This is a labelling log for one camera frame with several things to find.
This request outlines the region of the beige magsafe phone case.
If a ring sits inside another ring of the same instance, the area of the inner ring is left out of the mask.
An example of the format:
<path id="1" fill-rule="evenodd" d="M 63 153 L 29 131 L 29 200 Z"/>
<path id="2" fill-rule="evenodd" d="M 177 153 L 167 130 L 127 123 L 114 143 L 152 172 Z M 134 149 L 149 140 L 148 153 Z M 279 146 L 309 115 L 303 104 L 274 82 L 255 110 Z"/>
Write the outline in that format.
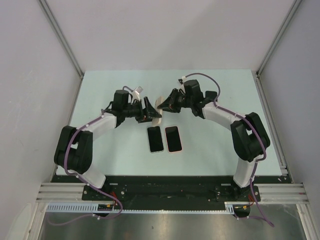
<path id="1" fill-rule="evenodd" d="M 160 96 L 160 97 L 158 97 L 157 99 L 156 99 L 156 101 L 155 101 L 155 105 L 154 105 L 154 108 L 156 109 L 156 111 L 160 114 L 160 115 L 162 115 L 162 113 L 163 113 L 163 110 L 162 109 L 158 109 L 158 106 L 162 103 L 164 101 L 164 97 L 163 96 Z M 162 118 L 160 117 L 160 118 L 154 118 L 153 120 L 152 120 L 152 127 L 156 127 L 156 126 L 159 126 L 160 124 L 161 124 L 161 122 L 162 122 Z"/>

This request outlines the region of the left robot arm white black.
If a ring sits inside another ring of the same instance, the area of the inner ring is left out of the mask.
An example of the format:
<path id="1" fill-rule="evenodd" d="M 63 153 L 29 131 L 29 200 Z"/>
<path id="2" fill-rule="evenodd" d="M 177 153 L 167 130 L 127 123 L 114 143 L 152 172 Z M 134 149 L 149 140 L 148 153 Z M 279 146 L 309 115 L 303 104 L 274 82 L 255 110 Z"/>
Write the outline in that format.
<path id="1" fill-rule="evenodd" d="M 93 165 L 94 141 L 107 131 L 119 127 L 126 118 L 135 118 L 138 123 L 151 122 L 162 115 L 151 105 L 149 99 L 140 99 L 139 90 L 131 92 L 116 90 L 113 100 L 99 116 L 80 127 L 66 125 L 62 128 L 54 163 L 67 175 L 76 176 L 85 184 L 93 186 L 93 194 L 100 200 L 110 196 L 111 188 L 105 184 L 106 176 Z"/>

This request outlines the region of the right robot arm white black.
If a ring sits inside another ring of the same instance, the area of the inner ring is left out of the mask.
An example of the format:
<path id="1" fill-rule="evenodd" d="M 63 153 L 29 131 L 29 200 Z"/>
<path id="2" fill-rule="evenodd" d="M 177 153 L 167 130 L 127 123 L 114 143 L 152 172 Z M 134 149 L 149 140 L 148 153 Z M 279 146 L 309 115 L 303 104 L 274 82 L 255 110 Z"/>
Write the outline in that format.
<path id="1" fill-rule="evenodd" d="M 218 105 L 218 93 L 207 91 L 203 94 L 196 79 L 180 83 L 180 88 L 174 88 L 157 108 L 170 113 L 189 108 L 194 116 L 213 121 L 231 132 L 238 163 L 230 194 L 235 200 L 242 201 L 249 194 L 247 186 L 254 181 L 258 162 L 266 159 L 266 150 L 271 144 L 260 116 L 255 112 L 241 115 Z"/>

